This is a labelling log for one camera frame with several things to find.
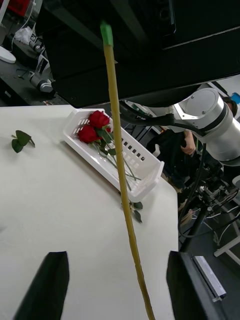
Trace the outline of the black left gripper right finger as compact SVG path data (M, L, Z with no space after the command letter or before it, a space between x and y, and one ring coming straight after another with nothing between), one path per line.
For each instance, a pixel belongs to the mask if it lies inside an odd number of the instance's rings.
M171 251L166 282L176 320L217 320L218 312L191 255Z

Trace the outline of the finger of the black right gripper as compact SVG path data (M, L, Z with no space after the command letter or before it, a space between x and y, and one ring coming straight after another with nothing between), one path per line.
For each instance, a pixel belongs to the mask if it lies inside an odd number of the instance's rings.
M36 23L36 32L43 35L54 29L66 27L92 44L102 42L100 25L111 25L114 43L118 42L112 0L44 0Z

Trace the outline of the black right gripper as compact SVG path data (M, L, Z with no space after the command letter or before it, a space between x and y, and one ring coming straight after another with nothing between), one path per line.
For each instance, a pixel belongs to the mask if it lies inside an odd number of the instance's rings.
M112 0L113 51L121 100L166 107L203 83L240 73L237 0ZM107 103L103 38L92 44L67 27L43 38L53 89L76 108Z

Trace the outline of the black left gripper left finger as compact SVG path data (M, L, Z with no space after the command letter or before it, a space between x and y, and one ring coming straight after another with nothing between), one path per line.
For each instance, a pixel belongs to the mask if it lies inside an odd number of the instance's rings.
M49 252L38 268L15 320L60 320L70 280L66 251Z

